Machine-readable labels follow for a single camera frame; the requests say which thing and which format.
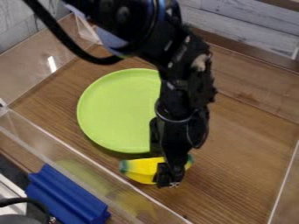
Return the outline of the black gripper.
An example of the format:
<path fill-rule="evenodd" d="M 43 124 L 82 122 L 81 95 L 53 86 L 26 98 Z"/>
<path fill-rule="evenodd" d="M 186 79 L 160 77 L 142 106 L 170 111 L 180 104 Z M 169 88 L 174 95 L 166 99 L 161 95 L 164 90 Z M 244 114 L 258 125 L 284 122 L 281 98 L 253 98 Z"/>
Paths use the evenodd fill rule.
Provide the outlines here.
<path fill-rule="evenodd" d="M 149 152 L 165 158 L 165 163 L 157 164 L 153 175 L 158 188 L 178 186 L 185 173 L 188 152 L 202 146 L 208 134 L 209 111 L 205 108 L 194 110 L 180 119 L 154 113 L 149 122 Z"/>

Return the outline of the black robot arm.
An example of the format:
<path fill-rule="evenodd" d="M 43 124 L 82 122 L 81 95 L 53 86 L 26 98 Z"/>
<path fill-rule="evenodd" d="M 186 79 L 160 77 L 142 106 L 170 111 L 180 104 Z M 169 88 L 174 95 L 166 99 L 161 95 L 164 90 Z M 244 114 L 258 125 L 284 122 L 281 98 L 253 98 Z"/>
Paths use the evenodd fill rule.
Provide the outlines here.
<path fill-rule="evenodd" d="M 210 49 L 182 22 L 176 0 L 62 0 L 97 26 L 113 54 L 101 62 L 136 56 L 158 72 L 160 94 L 149 122 L 149 151 L 162 161 L 153 166 L 158 187 L 177 186 L 189 151 L 204 145 L 217 89 L 210 74 Z"/>

